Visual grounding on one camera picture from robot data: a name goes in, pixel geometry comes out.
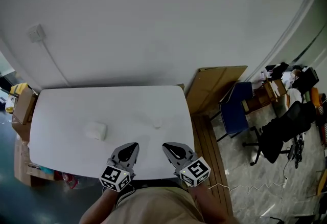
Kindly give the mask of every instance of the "marble floor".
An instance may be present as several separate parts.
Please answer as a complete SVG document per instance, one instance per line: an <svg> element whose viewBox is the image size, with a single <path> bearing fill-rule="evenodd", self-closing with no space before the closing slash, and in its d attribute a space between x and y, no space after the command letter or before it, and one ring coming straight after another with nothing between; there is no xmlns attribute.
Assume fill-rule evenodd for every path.
<svg viewBox="0 0 327 224"><path fill-rule="evenodd" d="M271 105L248 115L249 126L257 128L266 125L275 113ZM218 116L212 121L218 139L225 134L225 129ZM320 144L319 132L315 124L304 136L302 162L295 169L294 161L290 161L285 168L284 183L283 169L288 161L285 154L281 154L274 164L268 162L261 155L258 163L250 166L256 156L256 147L243 147L243 142L257 142L253 131L244 131L235 138L228 136L218 145L221 152L227 181L230 189L238 185L257 187L238 187L231 191L231 200L235 217L240 223L277 223L271 217L280 218L286 223L295 223L294 216L311 215L318 207L318 198L313 196L324 166L323 147ZM283 149L290 147L292 141L284 143Z"/></svg>

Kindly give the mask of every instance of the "black office chair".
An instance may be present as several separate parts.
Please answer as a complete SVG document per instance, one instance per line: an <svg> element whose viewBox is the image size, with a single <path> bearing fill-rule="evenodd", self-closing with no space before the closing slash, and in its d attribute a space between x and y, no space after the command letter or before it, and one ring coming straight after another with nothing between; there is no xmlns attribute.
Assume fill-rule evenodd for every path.
<svg viewBox="0 0 327 224"><path fill-rule="evenodd" d="M283 116L273 119L263 126L262 134L259 134L256 127L252 127L250 130L254 130L258 143L243 143L243 147L259 147L255 162L251 162L251 166L258 162L261 152L270 163L274 163L279 154L290 155L299 152L299 145L302 143L296 143L290 150L282 150L283 142L288 142L292 138L296 142L297 136L308 131L315 119L316 109L311 102L301 104L299 101L295 101Z"/></svg>

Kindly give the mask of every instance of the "white table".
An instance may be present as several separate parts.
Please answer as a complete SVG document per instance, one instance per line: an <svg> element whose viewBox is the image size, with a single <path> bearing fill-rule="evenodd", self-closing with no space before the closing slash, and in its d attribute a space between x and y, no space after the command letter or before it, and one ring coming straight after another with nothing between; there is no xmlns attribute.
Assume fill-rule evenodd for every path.
<svg viewBox="0 0 327 224"><path fill-rule="evenodd" d="M85 125L107 125L104 141L85 136ZM136 180L173 177L164 142L194 150L191 118L179 86L93 87L43 90L30 134L33 163L54 170L99 177L113 150L138 142Z"/></svg>

